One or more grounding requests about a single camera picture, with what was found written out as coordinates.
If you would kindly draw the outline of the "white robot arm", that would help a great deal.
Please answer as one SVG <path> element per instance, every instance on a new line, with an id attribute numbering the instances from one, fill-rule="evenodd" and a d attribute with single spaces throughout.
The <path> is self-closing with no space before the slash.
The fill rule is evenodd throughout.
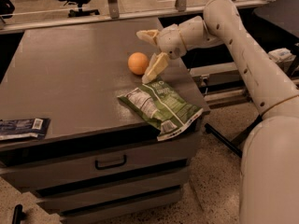
<path id="1" fill-rule="evenodd" d="M 191 49 L 226 45 L 263 119 L 243 148 L 239 223 L 299 224 L 299 90 L 248 33 L 233 1 L 209 0 L 201 17 L 136 35 L 160 50 L 144 83 Z"/>

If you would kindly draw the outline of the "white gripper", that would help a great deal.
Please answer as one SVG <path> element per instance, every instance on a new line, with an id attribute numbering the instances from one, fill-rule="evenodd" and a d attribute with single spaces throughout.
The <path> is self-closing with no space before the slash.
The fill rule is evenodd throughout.
<path id="1" fill-rule="evenodd" d="M 158 46 L 161 51 L 161 53 L 154 53 L 151 56 L 149 67 L 142 77 L 143 84 L 156 79 L 168 66 L 169 58 L 174 60 L 184 56 L 187 52 L 176 24 L 165 27 L 160 32 L 158 30 L 140 30 L 136 33 L 136 36 L 152 46 Z"/>

